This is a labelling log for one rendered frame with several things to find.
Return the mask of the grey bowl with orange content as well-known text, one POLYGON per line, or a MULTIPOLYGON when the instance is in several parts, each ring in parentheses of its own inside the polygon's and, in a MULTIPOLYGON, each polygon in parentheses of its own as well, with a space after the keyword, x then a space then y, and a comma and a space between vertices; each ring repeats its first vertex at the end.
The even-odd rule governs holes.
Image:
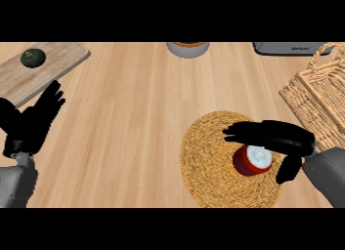
POLYGON ((205 54, 210 48, 210 43, 204 42, 201 44, 177 44, 174 42, 167 43, 170 52, 183 59, 198 58, 205 54))

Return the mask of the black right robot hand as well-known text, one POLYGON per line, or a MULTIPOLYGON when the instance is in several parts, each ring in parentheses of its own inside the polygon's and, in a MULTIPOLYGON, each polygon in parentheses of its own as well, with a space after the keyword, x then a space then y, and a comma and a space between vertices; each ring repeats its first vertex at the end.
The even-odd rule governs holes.
POLYGON ((316 135, 303 127, 288 122, 263 120, 233 123, 223 130, 224 140, 285 154, 278 171, 276 182, 282 185, 294 181, 303 167, 303 158, 315 153, 316 135))

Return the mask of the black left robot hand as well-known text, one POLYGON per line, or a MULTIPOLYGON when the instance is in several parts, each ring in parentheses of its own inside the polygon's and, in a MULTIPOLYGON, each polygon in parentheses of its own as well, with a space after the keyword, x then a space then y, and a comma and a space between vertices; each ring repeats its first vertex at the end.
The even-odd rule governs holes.
POLYGON ((62 84, 57 80, 48 85, 35 106, 20 111, 14 104, 0 98, 0 128, 7 132, 4 155, 14 158, 20 152, 38 154, 47 139, 51 123, 66 102, 62 84))

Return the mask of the round woven straw placemat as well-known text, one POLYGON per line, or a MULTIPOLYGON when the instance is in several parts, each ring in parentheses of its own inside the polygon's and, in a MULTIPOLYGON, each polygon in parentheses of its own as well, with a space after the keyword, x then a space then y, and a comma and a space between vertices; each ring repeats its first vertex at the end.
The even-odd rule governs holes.
POLYGON ((281 185, 276 174, 282 156, 272 152, 270 169, 247 177, 235 168, 233 156, 244 146, 224 141, 223 130, 251 118, 221 110, 201 117, 187 130, 181 143, 181 173, 187 190, 201 207, 273 207, 281 185))

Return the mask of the dark green avocado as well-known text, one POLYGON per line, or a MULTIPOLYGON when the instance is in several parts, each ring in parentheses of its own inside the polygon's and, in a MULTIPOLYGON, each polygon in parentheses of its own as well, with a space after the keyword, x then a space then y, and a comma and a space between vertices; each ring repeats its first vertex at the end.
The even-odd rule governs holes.
POLYGON ((22 54, 22 64, 29 68, 42 66, 45 60, 47 55, 41 49, 27 49, 22 54))

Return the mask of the red can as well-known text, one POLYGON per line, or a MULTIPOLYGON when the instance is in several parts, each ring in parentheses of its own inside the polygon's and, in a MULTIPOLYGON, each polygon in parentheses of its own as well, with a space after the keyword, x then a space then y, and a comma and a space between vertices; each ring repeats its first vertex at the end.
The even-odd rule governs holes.
POLYGON ((235 152, 233 164, 244 176, 251 177, 263 174, 273 165, 272 152, 263 146, 244 145, 235 152))

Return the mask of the wicker basket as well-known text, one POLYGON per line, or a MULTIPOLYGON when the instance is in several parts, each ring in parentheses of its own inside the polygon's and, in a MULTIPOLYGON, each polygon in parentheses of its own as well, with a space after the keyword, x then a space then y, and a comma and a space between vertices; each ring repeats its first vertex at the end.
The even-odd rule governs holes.
POLYGON ((345 149, 345 47, 325 43, 304 71, 279 91, 304 128, 318 138, 318 150, 345 149))

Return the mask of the grey appliance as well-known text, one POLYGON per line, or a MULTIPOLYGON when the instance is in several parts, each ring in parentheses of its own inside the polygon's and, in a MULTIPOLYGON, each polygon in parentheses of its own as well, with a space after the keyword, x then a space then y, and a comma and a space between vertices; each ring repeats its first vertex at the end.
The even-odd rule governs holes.
POLYGON ((264 56, 312 56, 324 42, 255 42, 255 52, 264 56))

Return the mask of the wooden cutting board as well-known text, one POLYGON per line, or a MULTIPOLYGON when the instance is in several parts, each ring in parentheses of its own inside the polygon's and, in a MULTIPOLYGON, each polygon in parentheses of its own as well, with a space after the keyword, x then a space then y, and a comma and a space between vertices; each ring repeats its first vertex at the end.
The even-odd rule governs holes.
POLYGON ((26 67, 22 63, 23 54, 0 63, 0 98, 16 107, 29 102, 51 82, 59 80, 91 55, 87 46, 78 42, 39 42, 30 48, 41 49, 45 53, 42 66, 26 67))

